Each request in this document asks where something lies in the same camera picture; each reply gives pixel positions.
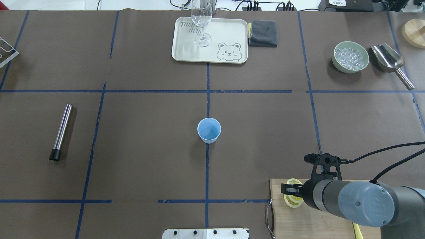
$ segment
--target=wooden knob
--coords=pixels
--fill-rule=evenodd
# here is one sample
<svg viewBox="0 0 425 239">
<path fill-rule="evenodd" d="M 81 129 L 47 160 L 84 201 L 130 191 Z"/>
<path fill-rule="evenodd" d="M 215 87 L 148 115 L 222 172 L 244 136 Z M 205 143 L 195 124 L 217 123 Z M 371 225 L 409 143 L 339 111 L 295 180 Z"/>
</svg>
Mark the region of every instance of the wooden knob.
<svg viewBox="0 0 425 239">
<path fill-rule="evenodd" d="M 415 47 L 425 49 L 425 20 L 412 19 L 402 28 L 403 37 Z"/>
</svg>

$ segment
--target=black rubber tip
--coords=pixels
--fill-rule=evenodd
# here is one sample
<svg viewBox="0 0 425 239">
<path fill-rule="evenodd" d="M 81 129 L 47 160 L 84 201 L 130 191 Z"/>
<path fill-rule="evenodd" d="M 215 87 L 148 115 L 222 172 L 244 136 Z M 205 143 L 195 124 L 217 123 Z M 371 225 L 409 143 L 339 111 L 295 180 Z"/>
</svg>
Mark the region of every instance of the black rubber tip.
<svg viewBox="0 0 425 239">
<path fill-rule="evenodd" d="M 60 149 L 52 149 L 52 153 L 49 157 L 50 160 L 59 161 L 60 159 Z"/>
</svg>

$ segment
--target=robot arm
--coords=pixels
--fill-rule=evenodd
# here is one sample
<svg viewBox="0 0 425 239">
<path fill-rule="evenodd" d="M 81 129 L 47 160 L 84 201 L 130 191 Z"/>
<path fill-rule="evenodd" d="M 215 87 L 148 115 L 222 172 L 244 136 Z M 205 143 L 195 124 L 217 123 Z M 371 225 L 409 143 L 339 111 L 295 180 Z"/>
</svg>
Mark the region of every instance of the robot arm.
<svg viewBox="0 0 425 239">
<path fill-rule="evenodd" d="M 425 190 L 342 181 L 340 165 L 346 161 L 330 154 L 309 154 L 304 161 L 314 165 L 312 178 L 304 185 L 282 184 L 283 194 L 302 197 L 312 208 L 359 225 L 380 227 L 382 239 L 425 235 Z M 323 172 L 318 174 L 320 165 Z"/>
</svg>

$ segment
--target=wine glass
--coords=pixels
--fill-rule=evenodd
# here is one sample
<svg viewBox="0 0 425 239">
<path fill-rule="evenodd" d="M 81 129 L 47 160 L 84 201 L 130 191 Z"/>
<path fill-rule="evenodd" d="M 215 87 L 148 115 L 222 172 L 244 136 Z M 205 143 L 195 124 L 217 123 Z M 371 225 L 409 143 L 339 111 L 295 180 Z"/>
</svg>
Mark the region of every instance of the wine glass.
<svg viewBox="0 0 425 239">
<path fill-rule="evenodd" d="M 204 27 L 210 23 L 213 17 L 211 0 L 192 0 L 190 14 L 192 16 L 192 21 L 200 27 L 202 31 L 196 35 L 195 43 L 200 47 L 208 46 L 211 43 L 211 36 L 204 33 Z"/>
</svg>

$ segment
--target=metal scoop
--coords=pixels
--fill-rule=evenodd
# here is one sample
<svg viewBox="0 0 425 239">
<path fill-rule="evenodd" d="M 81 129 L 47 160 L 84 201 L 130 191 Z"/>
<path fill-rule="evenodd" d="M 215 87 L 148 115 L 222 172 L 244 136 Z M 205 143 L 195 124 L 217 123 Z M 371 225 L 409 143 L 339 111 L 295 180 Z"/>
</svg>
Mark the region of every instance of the metal scoop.
<svg viewBox="0 0 425 239">
<path fill-rule="evenodd" d="M 404 59 L 402 56 L 400 56 L 400 54 L 388 46 L 388 44 L 371 46 L 371 48 L 373 53 L 375 53 L 376 58 L 378 59 L 381 70 L 385 72 L 395 72 L 408 90 L 411 91 L 415 89 L 412 82 L 410 82 L 409 78 L 407 78 L 407 76 L 400 69 L 402 66 L 404 66 Z"/>
</svg>

